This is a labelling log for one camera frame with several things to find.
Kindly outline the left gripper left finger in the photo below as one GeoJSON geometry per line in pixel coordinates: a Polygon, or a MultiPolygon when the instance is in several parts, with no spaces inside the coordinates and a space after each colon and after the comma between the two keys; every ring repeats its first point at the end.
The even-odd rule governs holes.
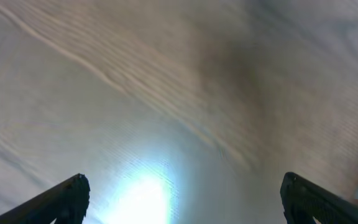
{"type": "Polygon", "coordinates": [[[0,215],[0,224],[82,224],[90,203],[90,185],[76,174],[0,215]]]}

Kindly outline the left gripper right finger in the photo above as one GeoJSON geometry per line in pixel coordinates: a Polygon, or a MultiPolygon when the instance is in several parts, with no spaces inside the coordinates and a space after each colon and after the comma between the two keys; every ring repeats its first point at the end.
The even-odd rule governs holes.
{"type": "Polygon", "coordinates": [[[358,224],[358,207],[324,188],[287,172],[280,187],[288,224],[358,224]]]}

